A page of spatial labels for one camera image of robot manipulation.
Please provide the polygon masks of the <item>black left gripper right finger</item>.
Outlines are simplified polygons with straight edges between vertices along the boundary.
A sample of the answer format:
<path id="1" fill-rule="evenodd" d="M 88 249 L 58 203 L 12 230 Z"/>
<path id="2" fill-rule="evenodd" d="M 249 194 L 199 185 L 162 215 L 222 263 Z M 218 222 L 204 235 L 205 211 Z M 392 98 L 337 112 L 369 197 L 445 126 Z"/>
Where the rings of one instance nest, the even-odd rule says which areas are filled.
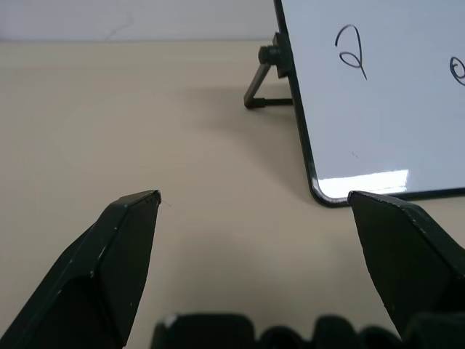
<path id="1" fill-rule="evenodd" d="M 420 316 L 464 321 L 464 248 L 420 206 L 352 191 L 347 198 L 368 272 L 406 337 Z"/>

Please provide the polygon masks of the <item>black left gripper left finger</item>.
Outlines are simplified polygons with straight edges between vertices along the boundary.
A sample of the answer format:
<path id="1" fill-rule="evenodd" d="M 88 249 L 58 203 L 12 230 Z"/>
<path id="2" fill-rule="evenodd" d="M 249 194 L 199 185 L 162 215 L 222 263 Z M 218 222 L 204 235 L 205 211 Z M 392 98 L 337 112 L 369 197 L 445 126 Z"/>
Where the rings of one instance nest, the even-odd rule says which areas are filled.
<path id="1" fill-rule="evenodd" d="M 147 280 L 161 194 L 109 204 L 57 258 L 2 348 L 123 348 Z"/>

